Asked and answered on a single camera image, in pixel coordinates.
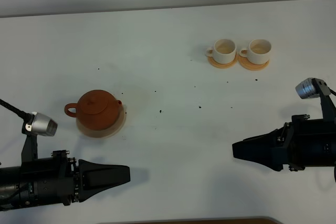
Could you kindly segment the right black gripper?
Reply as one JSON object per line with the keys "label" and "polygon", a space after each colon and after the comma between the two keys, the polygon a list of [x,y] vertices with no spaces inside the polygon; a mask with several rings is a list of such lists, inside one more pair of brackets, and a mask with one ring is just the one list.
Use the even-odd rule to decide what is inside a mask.
{"label": "right black gripper", "polygon": [[234,143],[233,156],[274,171],[284,167],[271,159],[283,159],[291,172],[307,167],[335,167],[335,120],[311,120],[307,114],[291,119],[282,128]]}

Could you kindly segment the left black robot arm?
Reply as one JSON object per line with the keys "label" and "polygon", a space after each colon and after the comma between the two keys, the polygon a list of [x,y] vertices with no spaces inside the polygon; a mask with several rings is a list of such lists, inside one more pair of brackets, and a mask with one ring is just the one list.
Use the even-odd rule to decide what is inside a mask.
{"label": "left black robot arm", "polygon": [[76,160],[66,151],[54,151],[51,158],[1,169],[1,210],[69,206],[130,180],[127,166]]}

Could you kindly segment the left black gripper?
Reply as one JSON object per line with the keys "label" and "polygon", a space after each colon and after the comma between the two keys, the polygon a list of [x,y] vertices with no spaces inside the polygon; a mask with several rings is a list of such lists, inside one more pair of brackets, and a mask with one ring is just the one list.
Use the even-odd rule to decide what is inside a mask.
{"label": "left black gripper", "polygon": [[[19,198],[22,206],[63,204],[69,206],[75,195],[73,160],[69,152],[54,151],[51,158],[24,162],[20,168]],[[79,186],[78,202],[107,189],[131,181],[130,168],[124,165],[96,164],[79,161],[82,185]]]}

